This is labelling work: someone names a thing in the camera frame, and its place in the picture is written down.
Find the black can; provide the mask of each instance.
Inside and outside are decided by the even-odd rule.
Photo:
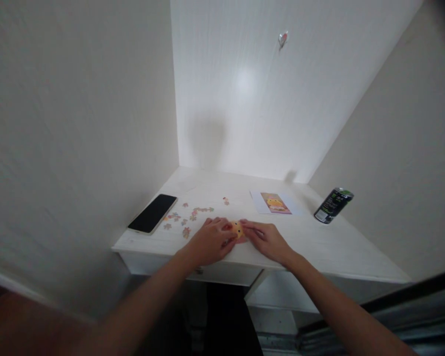
[[[353,198],[354,194],[349,190],[334,188],[313,216],[322,223],[329,224]]]

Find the right hand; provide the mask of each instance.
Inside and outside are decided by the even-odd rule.
[[[236,244],[237,234],[224,228],[231,223],[226,218],[207,218],[193,238],[180,250],[187,253],[194,268],[222,260]]]
[[[241,220],[244,234],[264,256],[285,266],[296,254],[274,224]]]

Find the smartphone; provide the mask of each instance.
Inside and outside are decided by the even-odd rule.
[[[145,235],[153,234],[177,200],[176,197],[160,194],[130,223],[129,229]]]

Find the beadboard wall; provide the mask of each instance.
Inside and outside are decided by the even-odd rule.
[[[178,167],[170,2],[0,1],[0,274],[98,316]]]
[[[310,186],[414,281],[445,272],[445,13],[426,2]]]
[[[180,165],[308,182],[421,3],[172,0]]]

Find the white tabletop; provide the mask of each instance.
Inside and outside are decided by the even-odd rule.
[[[304,214],[301,217],[259,214],[250,190],[290,195]],[[161,193],[178,197],[170,214],[176,212],[180,219],[163,221],[151,236],[126,230],[112,248],[113,251],[172,256],[188,242],[183,237],[185,227],[191,229],[191,238],[207,217],[227,217],[229,220],[245,218],[274,223],[288,244],[322,273],[386,282],[410,281],[399,267],[342,216],[337,216],[329,225],[316,220],[313,213],[322,198],[306,184],[179,167],[156,195]],[[228,199],[229,205],[224,204],[223,198]],[[194,208],[214,210],[198,211],[196,220],[191,221]],[[184,226],[181,224],[183,219],[187,219]],[[236,245],[224,261],[283,269],[261,255],[250,242]]]

